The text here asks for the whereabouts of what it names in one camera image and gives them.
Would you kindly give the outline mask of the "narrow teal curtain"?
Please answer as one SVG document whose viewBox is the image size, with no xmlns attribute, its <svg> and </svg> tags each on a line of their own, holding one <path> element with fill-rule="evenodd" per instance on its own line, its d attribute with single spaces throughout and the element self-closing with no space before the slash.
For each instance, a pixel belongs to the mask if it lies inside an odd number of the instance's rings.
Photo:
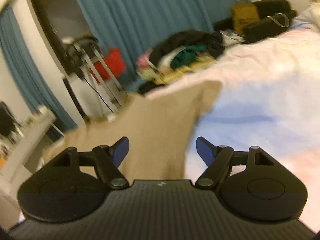
<svg viewBox="0 0 320 240">
<path fill-rule="evenodd" d="M 56 116 L 54 125 L 63 133 L 77 128 L 77 124 L 58 101 L 39 72 L 23 39 L 13 9 L 6 6 L 1 12 L 1 50 L 30 111 L 46 106 Z"/>
</svg>

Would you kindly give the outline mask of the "large teal curtain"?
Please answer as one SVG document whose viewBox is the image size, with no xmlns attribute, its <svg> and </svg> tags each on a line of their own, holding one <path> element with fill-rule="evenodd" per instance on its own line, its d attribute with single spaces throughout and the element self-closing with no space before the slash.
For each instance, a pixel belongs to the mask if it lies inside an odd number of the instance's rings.
<svg viewBox="0 0 320 240">
<path fill-rule="evenodd" d="M 76 0 L 103 50 L 116 47 L 125 62 L 120 84 L 135 92 L 143 81 L 136 59 L 168 36 L 183 30 L 211 32 L 231 16 L 236 0 Z"/>
</svg>

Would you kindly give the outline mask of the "yellow paper bag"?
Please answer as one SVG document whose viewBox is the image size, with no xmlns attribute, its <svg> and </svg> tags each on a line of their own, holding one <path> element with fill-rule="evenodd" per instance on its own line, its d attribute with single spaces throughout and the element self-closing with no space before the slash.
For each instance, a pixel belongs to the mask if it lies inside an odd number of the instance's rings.
<svg viewBox="0 0 320 240">
<path fill-rule="evenodd" d="M 260 20 L 259 12 L 254 3 L 246 0 L 236 0 L 235 5 L 230 7 L 233 21 L 233 30 L 242 34 L 246 26 Z"/>
</svg>

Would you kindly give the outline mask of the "beige garment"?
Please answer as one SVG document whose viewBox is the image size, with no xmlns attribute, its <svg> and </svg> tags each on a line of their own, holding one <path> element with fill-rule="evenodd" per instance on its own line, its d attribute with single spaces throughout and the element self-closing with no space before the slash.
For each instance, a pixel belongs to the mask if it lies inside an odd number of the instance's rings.
<svg viewBox="0 0 320 240">
<path fill-rule="evenodd" d="M 128 137 L 130 149 L 120 171 L 129 182 L 182 179 L 194 126 L 212 109 L 221 88 L 218 81 L 206 81 L 155 99 L 132 94 L 115 120 L 93 119 L 67 132 L 61 144 L 43 151 L 44 162 L 68 147 L 91 151 Z"/>
</svg>

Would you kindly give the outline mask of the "pink and blue bed duvet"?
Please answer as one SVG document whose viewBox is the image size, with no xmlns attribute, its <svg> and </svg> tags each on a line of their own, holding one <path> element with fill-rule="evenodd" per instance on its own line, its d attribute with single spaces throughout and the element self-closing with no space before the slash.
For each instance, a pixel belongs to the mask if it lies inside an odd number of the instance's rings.
<svg viewBox="0 0 320 240">
<path fill-rule="evenodd" d="M 207 69 L 148 93 L 154 99 L 208 80 L 222 83 L 213 109 L 195 127 L 184 176 L 196 180 L 205 164 L 195 141 L 245 151 L 260 146 L 308 190 L 301 215 L 319 231 L 319 4 L 313 2 L 275 38 L 228 49 Z"/>
</svg>

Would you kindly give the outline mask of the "white dressing table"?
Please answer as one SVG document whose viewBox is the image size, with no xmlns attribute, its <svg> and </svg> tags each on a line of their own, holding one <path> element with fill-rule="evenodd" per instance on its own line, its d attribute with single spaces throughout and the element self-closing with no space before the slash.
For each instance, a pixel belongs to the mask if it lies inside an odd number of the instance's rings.
<svg viewBox="0 0 320 240">
<path fill-rule="evenodd" d="M 39 114 L 30 116 L 33 118 L 31 124 L 23 126 L 22 137 L 15 144 L 4 166 L 1 168 L 2 177 L 11 184 L 13 183 L 18 170 L 29 159 L 34 148 L 39 144 L 50 128 L 55 129 L 59 135 L 64 136 L 64 133 L 54 125 L 54 122 L 56 121 L 54 113 L 45 106 L 40 106 L 39 111 Z"/>
</svg>

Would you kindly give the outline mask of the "dark window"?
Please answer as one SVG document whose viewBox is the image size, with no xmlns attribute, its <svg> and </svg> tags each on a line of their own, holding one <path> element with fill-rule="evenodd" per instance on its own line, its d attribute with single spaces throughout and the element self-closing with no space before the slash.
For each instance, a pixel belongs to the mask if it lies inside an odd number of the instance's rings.
<svg viewBox="0 0 320 240">
<path fill-rule="evenodd" d="M 83 79 L 83 61 L 76 46 L 87 46 L 93 37 L 76 0 L 31 0 L 42 30 L 67 75 Z"/>
</svg>

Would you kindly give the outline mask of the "black sofa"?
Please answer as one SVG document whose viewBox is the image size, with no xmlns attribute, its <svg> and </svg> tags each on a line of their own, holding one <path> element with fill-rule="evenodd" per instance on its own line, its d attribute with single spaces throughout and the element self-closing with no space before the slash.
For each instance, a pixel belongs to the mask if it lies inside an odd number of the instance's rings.
<svg viewBox="0 0 320 240">
<path fill-rule="evenodd" d="M 291 21 L 297 16 L 297 11 L 291 8 L 287 0 L 261 0 L 253 3 L 258 9 L 260 20 L 246 26 L 243 33 L 238 34 L 244 38 L 246 44 L 286 32 Z M 230 18 L 215 22 L 213 27 L 216 31 L 234 31 L 232 14 Z"/>
</svg>

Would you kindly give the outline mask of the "exercise bike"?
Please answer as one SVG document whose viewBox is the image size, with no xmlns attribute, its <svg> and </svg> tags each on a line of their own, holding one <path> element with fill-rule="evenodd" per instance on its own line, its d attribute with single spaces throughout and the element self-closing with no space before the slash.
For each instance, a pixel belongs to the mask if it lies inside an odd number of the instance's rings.
<svg viewBox="0 0 320 240">
<path fill-rule="evenodd" d="M 96 93 L 102 116 L 105 115 L 104 106 L 112 114 L 117 114 L 127 99 L 127 92 L 104 62 L 106 55 L 103 55 L 98 39 L 84 35 L 77 38 L 66 36 L 61 41 L 65 45 L 66 58 L 72 63 L 73 72 Z M 94 67 L 97 61 L 108 72 L 110 78 L 107 81 L 102 79 Z"/>
</svg>

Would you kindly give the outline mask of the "pile of mixed clothes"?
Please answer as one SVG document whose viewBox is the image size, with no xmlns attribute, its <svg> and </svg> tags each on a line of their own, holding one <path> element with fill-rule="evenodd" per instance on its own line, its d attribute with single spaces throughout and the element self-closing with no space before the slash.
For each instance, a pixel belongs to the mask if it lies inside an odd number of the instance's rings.
<svg viewBox="0 0 320 240">
<path fill-rule="evenodd" d="M 169 36 L 137 58 L 137 74 L 144 81 L 139 94 L 168 85 L 185 73 L 194 73 L 214 63 L 225 49 L 244 43 L 232 30 L 204 32 L 186 30 Z"/>
</svg>

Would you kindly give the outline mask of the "red cloth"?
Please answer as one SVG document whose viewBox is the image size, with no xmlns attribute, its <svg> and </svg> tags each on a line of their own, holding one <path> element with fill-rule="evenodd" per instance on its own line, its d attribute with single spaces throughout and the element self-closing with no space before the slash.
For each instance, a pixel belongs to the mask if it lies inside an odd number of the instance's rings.
<svg viewBox="0 0 320 240">
<path fill-rule="evenodd" d="M 111 48 L 104 57 L 104 62 L 107 64 L 108 68 L 115 77 L 120 77 L 125 71 L 125 63 L 118 48 Z M 97 61 L 93 65 L 104 81 L 107 81 L 110 78 L 108 72 L 100 61 Z"/>
</svg>

